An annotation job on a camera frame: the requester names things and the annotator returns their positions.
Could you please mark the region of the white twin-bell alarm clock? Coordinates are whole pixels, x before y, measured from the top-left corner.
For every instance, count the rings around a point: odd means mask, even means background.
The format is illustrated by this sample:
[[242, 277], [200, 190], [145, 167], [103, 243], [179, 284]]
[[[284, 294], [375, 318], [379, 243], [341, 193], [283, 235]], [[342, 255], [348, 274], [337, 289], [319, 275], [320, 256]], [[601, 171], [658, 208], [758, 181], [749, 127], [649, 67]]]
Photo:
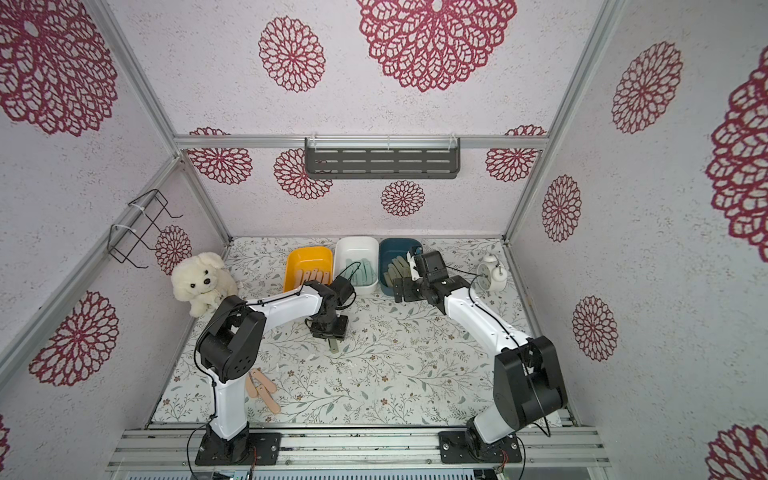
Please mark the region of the white twin-bell alarm clock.
[[509, 273], [493, 254], [485, 255], [477, 270], [477, 289], [484, 292], [501, 292], [506, 288]]

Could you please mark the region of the white plastic storage box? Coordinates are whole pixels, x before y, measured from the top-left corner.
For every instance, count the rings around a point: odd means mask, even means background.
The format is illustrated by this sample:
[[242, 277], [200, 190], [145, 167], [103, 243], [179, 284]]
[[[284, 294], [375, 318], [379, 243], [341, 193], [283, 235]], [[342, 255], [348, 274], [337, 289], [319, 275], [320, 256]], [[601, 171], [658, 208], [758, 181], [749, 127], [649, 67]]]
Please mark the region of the white plastic storage box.
[[333, 276], [336, 277], [341, 274], [348, 279], [348, 265], [352, 261], [359, 261], [361, 267], [363, 259], [368, 259], [371, 262], [376, 280], [370, 285], [363, 285], [359, 268], [354, 279], [350, 282], [358, 295], [370, 295], [376, 291], [379, 284], [379, 242], [374, 237], [351, 236], [340, 239], [334, 248]]

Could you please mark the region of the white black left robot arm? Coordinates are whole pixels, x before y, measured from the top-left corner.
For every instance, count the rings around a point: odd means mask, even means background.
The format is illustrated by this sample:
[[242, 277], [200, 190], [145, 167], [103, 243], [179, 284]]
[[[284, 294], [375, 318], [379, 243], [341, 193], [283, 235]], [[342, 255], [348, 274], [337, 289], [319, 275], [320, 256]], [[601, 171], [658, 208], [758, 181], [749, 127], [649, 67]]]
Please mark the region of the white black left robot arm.
[[225, 298], [195, 343], [195, 362], [213, 387], [214, 437], [229, 443], [248, 429], [245, 380], [256, 362], [263, 335], [292, 321], [307, 322], [315, 338], [342, 340], [356, 299], [352, 284], [338, 277], [331, 284], [308, 281], [281, 295], [245, 300]]

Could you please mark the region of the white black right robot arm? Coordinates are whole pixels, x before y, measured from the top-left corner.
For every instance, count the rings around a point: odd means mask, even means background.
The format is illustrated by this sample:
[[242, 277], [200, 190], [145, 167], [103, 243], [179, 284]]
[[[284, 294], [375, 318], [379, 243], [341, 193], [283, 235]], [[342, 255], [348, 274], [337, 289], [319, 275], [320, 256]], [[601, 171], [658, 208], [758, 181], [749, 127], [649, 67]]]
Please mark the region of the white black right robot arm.
[[409, 272], [393, 282], [397, 302], [425, 301], [461, 325], [494, 360], [493, 404], [468, 421], [466, 442], [486, 450], [568, 404], [556, 348], [532, 337], [486, 305], [472, 282], [449, 274], [438, 251], [406, 254]]

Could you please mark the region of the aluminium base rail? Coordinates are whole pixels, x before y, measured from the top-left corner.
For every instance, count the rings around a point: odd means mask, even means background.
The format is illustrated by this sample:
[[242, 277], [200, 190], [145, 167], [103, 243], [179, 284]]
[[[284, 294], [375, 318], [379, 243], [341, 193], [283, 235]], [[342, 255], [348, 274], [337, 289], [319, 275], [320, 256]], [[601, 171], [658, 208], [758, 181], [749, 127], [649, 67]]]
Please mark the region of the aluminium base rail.
[[[374, 470], [445, 467], [445, 457], [455, 452], [441, 439], [441, 427], [421, 428], [265, 428], [254, 430], [275, 462], [267, 470]], [[171, 471], [208, 473], [197, 465], [202, 434], [189, 429], [127, 430], [106, 465], [109, 474]], [[478, 461], [460, 454], [459, 467], [490, 469], [610, 468], [611, 462], [594, 427], [556, 428], [545, 435], [538, 430], [517, 433], [511, 453], [499, 459]]]

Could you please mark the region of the grey wall shelf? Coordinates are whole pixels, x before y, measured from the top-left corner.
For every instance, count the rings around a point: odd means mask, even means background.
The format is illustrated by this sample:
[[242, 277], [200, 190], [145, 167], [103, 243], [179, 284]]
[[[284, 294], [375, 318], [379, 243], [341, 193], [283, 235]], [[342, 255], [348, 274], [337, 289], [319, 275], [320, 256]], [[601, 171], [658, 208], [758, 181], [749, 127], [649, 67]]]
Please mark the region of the grey wall shelf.
[[461, 169], [461, 141], [309, 137], [304, 165], [313, 180], [450, 180]]

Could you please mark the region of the yellow plastic storage box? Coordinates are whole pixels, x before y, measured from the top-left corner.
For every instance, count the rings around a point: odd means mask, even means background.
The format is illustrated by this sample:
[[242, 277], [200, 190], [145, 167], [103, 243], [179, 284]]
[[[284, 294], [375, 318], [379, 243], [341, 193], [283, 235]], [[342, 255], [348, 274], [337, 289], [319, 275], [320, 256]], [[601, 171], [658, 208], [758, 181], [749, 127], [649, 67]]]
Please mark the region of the yellow plastic storage box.
[[286, 262], [283, 291], [298, 288], [296, 274], [299, 270], [312, 272], [315, 269], [330, 272], [330, 283], [332, 282], [333, 254], [328, 247], [302, 247], [292, 251]]

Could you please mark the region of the teal plastic storage box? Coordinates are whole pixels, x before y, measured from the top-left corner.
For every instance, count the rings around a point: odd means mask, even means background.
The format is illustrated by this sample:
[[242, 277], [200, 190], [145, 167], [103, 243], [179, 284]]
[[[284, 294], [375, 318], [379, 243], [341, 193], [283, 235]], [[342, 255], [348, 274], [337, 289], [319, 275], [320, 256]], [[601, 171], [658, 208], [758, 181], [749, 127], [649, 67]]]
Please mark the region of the teal plastic storage box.
[[384, 295], [394, 296], [394, 290], [389, 286], [385, 278], [389, 265], [396, 257], [406, 258], [408, 251], [413, 247], [422, 247], [422, 244], [413, 238], [385, 238], [380, 242], [379, 281]]

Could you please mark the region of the white plush dog toy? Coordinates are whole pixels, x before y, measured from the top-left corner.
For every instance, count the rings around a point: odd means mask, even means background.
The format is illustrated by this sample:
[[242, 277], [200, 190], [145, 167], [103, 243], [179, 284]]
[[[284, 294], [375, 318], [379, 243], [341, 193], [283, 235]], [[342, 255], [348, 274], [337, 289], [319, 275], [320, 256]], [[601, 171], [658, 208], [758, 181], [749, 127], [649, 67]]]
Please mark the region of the white plush dog toy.
[[203, 252], [181, 261], [171, 273], [174, 297], [189, 303], [189, 314], [200, 318], [221, 302], [238, 295], [238, 286], [222, 257]]

